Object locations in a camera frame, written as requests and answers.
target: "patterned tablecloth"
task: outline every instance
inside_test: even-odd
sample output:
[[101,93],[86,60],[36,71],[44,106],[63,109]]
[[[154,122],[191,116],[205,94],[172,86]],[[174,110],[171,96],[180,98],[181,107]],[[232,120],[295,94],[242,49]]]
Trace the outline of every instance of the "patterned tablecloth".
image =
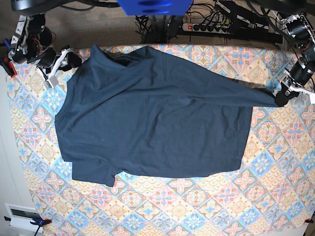
[[[293,54],[257,48],[153,47],[273,92],[296,61]],[[89,49],[79,52],[89,57]],[[120,173],[109,188],[72,180],[71,163],[60,154],[54,115],[75,70],[59,72],[60,85],[50,90],[34,66],[17,65],[17,72],[7,77],[8,99],[32,200],[53,220],[45,235],[251,236],[299,227],[315,210],[315,107],[308,96],[284,108],[254,108],[238,171],[179,179]]]

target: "black cable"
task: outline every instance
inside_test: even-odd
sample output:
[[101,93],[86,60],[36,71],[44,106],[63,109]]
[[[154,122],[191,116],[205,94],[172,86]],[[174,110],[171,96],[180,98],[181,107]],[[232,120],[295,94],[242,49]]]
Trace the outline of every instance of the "black cable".
[[253,5],[250,3],[249,0],[245,0],[245,1],[246,1],[246,3],[247,3],[247,6],[248,6],[257,16],[259,16],[259,17],[266,17],[266,16],[269,14],[269,12],[270,12],[270,10],[268,10],[267,12],[263,12],[263,14],[260,14],[260,13],[253,7]]
[[95,6],[90,6],[90,7],[88,7],[88,8],[83,8],[83,9],[73,8],[73,7],[64,6],[64,5],[59,6],[59,7],[63,8],[63,9],[71,10],[71,11],[80,11],[80,12],[82,12],[82,11],[90,11],[90,10],[92,10]]
[[284,39],[287,41],[287,43],[289,44],[290,48],[293,50],[293,52],[294,52],[296,58],[299,60],[299,57],[297,56],[297,54],[296,54],[296,52],[295,52],[293,46],[291,45],[291,43],[290,43],[286,38],[284,38]]
[[314,83],[314,80],[313,80],[312,77],[311,77],[311,80],[312,80],[312,82],[313,82],[313,90],[314,90],[314,92],[315,92],[315,83]]
[[209,4],[209,3],[193,3],[192,6],[206,6],[206,7],[210,8],[211,10],[215,9],[215,6],[213,6],[212,4]]
[[108,8],[120,7],[120,5],[117,2],[103,2],[103,1],[92,1],[92,0],[78,0],[78,1],[86,5],[91,5],[91,6],[108,7]]
[[40,67],[40,66],[37,66],[37,68],[41,71],[41,73],[43,74],[44,78],[45,78],[45,81],[48,80],[48,77],[47,75],[44,73],[43,69]]

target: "t-shirt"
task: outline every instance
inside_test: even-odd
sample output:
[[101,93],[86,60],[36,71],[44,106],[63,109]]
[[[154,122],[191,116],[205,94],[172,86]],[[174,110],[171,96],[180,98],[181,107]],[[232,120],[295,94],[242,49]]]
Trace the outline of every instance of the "t-shirt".
[[149,46],[113,58],[94,45],[55,125],[74,180],[207,177],[240,168],[253,106],[275,97]]

